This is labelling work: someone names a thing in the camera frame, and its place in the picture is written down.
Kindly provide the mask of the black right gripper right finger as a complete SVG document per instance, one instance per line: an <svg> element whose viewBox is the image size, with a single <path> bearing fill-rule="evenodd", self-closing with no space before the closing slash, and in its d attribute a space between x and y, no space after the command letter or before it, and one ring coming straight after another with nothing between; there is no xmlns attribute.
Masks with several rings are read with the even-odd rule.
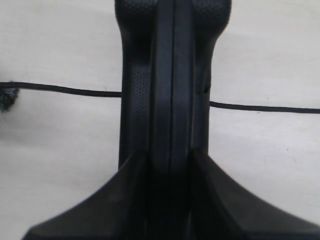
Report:
<svg viewBox="0 0 320 240"><path fill-rule="evenodd" d="M318 240L320 227L242 187L201 149L190 156L191 211L198 240Z"/></svg>

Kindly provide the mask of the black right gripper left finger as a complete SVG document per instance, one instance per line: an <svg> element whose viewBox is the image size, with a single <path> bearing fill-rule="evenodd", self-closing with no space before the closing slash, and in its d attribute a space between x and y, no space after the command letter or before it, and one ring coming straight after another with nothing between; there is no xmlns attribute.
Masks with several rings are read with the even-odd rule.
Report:
<svg viewBox="0 0 320 240"><path fill-rule="evenodd" d="M143 240L146 154L133 153L97 192L73 208L31 227L25 240Z"/></svg>

